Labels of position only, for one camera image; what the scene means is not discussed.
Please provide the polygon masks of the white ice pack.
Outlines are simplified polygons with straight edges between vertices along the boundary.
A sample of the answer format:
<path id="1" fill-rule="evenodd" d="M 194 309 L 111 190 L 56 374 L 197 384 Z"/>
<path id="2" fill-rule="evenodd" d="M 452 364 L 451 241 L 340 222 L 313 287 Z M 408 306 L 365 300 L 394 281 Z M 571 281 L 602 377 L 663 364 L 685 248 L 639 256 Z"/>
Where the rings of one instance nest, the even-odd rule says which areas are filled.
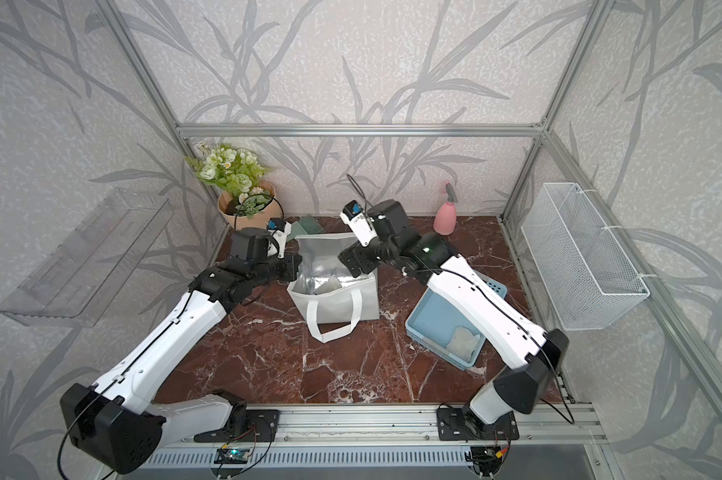
<path id="1" fill-rule="evenodd" d="M 339 278 L 335 275 L 330 276 L 326 281 L 323 281 L 320 285 L 318 285 L 315 289 L 313 294 L 314 295 L 323 295 L 327 294 L 329 292 L 341 289 L 343 287 L 341 281 Z"/>
<path id="2" fill-rule="evenodd" d="M 474 334 L 469 329 L 458 326 L 445 347 L 447 358 L 459 368 L 467 369 L 474 365 L 483 342 L 480 334 Z"/>

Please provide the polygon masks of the white insulated delivery bag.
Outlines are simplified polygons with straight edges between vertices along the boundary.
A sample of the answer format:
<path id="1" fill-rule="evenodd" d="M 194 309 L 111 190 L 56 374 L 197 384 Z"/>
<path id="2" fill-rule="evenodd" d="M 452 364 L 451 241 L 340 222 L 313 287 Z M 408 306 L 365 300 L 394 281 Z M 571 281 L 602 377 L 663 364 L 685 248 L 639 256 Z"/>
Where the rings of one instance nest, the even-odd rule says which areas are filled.
<path id="1" fill-rule="evenodd" d="M 302 262 L 287 292 L 314 339 L 328 343 L 380 317 L 376 273 L 354 277 L 339 260 L 356 242 L 354 234 L 302 235 L 296 241 Z"/>

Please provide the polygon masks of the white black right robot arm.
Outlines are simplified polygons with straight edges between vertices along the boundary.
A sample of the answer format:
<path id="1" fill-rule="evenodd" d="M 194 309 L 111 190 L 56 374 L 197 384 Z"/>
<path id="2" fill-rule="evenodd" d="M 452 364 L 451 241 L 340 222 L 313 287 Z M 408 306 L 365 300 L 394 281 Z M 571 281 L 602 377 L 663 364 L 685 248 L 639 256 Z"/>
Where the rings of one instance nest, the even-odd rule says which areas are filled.
<path id="1" fill-rule="evenodd" d="M 513 308 L 444 236 L 420 234 L 398 201 L 365 210 L 352 200 L 340 218 L 357 238 L 338 256 L 352 276 L 387 264 L 448 301 L 494 347 L 505 367 L 463 406 L 456 425 L 476 439 L 510 438 L 514 413 L 532 413 L 556 382 L 568 337 L 559 329 L 545 330 Z"/>

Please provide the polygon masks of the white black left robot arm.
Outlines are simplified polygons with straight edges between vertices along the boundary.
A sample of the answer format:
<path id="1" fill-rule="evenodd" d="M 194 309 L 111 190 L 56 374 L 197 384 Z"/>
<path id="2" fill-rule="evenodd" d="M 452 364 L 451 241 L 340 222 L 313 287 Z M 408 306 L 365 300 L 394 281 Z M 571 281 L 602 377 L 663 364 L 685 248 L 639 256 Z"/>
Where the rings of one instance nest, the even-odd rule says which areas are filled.
<path id="1" fill-rule="evenodd" d="M 186 354 L 257 288 L 295 280 L 301 257 L 286 251 L 291 225 L 234 231 L 225 260 L 203 270 L 167 317 L 126 357 L 89 386 L 72 384 L 60 407 L 62 442 L 118 474 L 140 467 L 165 445 L 207 432 L 236 439 L 253 429 L 247 403 L 226 391 L 158 405 L 157 390 Z"/>

